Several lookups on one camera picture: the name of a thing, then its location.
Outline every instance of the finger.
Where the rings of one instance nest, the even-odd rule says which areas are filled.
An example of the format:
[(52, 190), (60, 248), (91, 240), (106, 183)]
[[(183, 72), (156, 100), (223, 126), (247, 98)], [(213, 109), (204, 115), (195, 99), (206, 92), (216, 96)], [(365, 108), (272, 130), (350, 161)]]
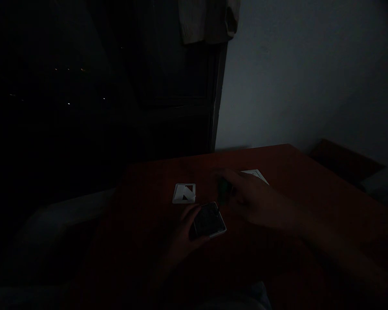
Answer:
[(196, 206), (198, 206), (199, 204), (192, 204), (192, 205), (188, 205), (187, 207), (185, 207), (185, 209), (183, 210), (182, 214), (181, 214), (181, 217), (180, 217), (180, 220), (184, 220), (184, 218), (187, 216), (187, 214), (190, 212), (190, 210), (192, 210), (193, 208), (195, 208)]
[(237, 172), (231, 169), (220, 169), (216, 171), (216, 174), (225, 178), (234, 187), (239, 190), (244, 190), (246, 187), (245, 178), (241, 175), (241, 172)]
[(201, 207), (196, 206), (194, 209), (190, 210), (190, 212), (187, 214), (187, 216), (184, 218), (184, 228), (186, 230), (190, 230), (190, 227), (192, 223), (194, 222), (195, 217), (197, 216), (198, 212), (200, 212)]
[(247, 211), (247, 204), (237, 199), (231, 199), (228, 203), (228, 207), (241, 216), (244, 216)]
[(192, 241), (191, 244), (193, 245), (194, 249), (198, 249), (199, 247), (201, 247), (204, 243), (206, 243), (209, 240), (210, 240), (209, 236), (202, 236), (202, 237)]

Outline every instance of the white wall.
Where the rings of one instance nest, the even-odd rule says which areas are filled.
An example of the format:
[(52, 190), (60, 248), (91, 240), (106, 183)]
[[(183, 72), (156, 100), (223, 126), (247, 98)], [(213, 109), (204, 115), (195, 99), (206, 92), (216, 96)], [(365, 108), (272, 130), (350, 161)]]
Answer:
[(376, 0), (242, 1), (216, 150), (291, 143), (307, 151), (387, 49), (388, 16)]
[(340, 106), (319, 136), (387, 166), (363, 182), (367, 191), (388, 184), (388, 50), (366, 83)]

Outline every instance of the red table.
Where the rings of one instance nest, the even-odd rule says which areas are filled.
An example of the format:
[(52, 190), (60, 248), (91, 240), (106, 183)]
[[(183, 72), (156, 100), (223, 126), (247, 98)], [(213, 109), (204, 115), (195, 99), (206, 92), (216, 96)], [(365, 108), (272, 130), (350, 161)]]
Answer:
[[(291, 145), (214, 153), (129, 166), (67, 295), (72, 308), (108, 308), (144, 282), (150, 263), (183, 205), (176, 183), (195, 183), (196, 202), (215, 201), (212, 169), (259, 169), (269, 184), (307, 206), (388, 268), (388, 208)], [(246, 223), (221, 208), (227, 232), (194, 252), (172, 275), (175, 302), (207, 298), (257, 280), (274, 309), (331, 308), (340, 301), (299, 238)]]

